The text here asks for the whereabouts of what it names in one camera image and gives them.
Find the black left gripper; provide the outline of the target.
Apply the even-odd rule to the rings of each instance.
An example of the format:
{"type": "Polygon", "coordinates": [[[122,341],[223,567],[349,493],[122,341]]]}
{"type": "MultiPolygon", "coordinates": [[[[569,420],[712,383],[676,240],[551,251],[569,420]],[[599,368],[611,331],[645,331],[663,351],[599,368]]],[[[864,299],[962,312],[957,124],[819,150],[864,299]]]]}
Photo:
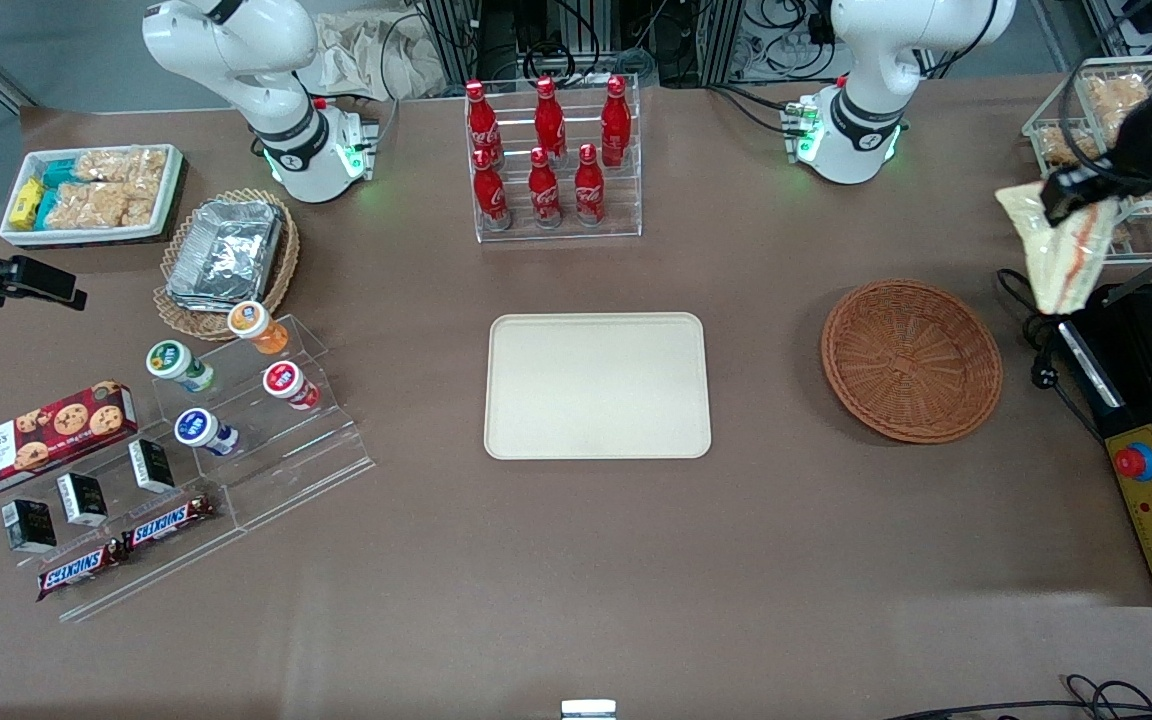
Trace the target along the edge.
{"type": "Polygon", "coordinates": [[[1115,145],[1096,165],[1096,172],[1052,170],[1044,179],[1039,200],[1049,227],[1087,206],[1126,217],[1135,196],[1152,192],[1152,94],[1130,111],[1115,145]]]}

